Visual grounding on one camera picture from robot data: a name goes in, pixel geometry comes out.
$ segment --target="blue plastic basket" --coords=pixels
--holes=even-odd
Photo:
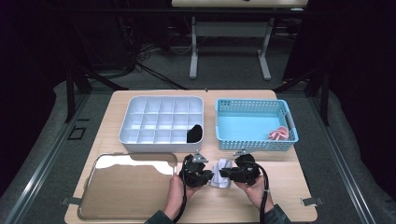
[[[279,126],[289,130],[288,140],[269,140]],[[219,149],[286,151],[298,141],[287,103],[283,100],[218,99],[216,136]]]

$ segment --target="black object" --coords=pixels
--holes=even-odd
[[[202,126],[199,124],[195,124],[194,127],[191,128],[187,132],[187,143],[197,143],[202,139],[204,131]]]
[[[236,158],[235,163],[238,167],[222,168],[220,175],[229,177],[234,182],[246,183],[250,186],[256,183],[256,178],[260,175],[259,166],[255,163],[252,155],[242,155]]]
[[[205,165],[202,162],[193,162],[193,156],[186,156],[179,176],[185,185],[192,188],[203,186],[209,179],[212,179],[213,173],[210,170],[204,170]]]

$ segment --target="gray carpet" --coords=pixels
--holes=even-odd
[[[234,41],[244,48],[231,48]],[[200,45],[198,78],[189,79],[190,53],[176,54],[173,51],[154,50],[143,64],[170,77],[189,89],[258,89],[270,90],[281,84],[283,71],[290,54],[292,41],[274,37],[267,53],[272,73],[271,81],[264,81],[255,50],[260,47],[257,39],[213,39]],[[155,77],[138,69],[124,77],[111,79],[131,90],[170,89]],[[23,223],[64,223],[66,207],[60,204],[63,197],[73,194],[80,172],[88,156],[97,133],[111,90],[96,80],[92,80],[94,91],[81,106],[75,121],[70,125],[86,128],[81,140],[67,140],[65,135],[60,153],[35,199],[26,210]],[[300,137],[295,144],[297,155],[304,170],[306,181],[313,197],[320,197],[325,204],[318,207],[318,220],[315,223],[362,223],[355,204],[350,198],[344,180],[334,162],[329,140],[312,106],[314,99],[301,94],[304,83],[287,93],[277,95],[290,106]],[[0,200],[1,220],[4,223],[14,204],[20,198],[30,177],[44,155],[51,150],[54,138],[62,132],[66,114],[64,83],[56,88],[57,104],[29,158],[14,179],[7,193]],[[361,192],[367,200],[376,223],[396,223],[396,206],[389,196],[374,182],[359,157],[359,147],[353,132],[347,124],[336,97],[331,94],[329,122],[333,136],[346,158]]]

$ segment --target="pink object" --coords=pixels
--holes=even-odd
[[[270,140],[288,140],[289,139],[289,130],[284,126],[280,126],[276,130],[271,131],[269,133],[268,139],[270,139]]]

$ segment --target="white cloth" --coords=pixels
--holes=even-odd
[[[222,168],[232,168],[233,162],[227,159],[220,159],[216,165],[213,166],[212,172],[213,177],[210,180],[210,186],[218,187],[221,189],[227,189],[231,186],[230,178],[222,177],[220,170]]]

